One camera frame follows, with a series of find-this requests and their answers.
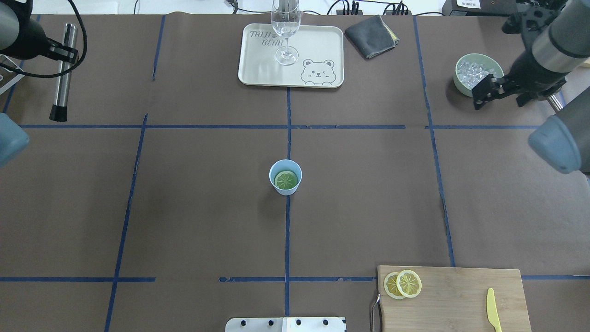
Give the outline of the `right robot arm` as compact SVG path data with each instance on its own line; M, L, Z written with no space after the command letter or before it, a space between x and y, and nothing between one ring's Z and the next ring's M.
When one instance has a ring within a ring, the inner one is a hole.
M510 15L506 34L520 34L525 47L508 74L489 74L472 89L476 110L516 95L519 107L548 100L566 84L566 76L590 55L590 3L587 0L529 0ZM529 146L562 174L589 175L589 90L558 109L530 134Z

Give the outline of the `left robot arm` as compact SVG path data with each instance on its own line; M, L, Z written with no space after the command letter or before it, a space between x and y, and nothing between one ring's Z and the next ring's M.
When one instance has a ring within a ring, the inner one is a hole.
M67 23L63 41L48 38L40 24L31 18L31 0L3 0L1 2L1 68L12 73L13 79L1 91L8 90L23 77L56 78L58 80L50 120L67 121L68 91L71 72L87 55L87 31L73 1L69 1L79 26ZM57 61L59 72L34 74L23 71L12 59L33 59L38 56Z

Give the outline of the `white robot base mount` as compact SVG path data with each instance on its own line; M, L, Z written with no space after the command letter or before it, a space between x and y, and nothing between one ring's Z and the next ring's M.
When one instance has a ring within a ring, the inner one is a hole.
M342 317L249 317L233 318L226 332L346 332Z

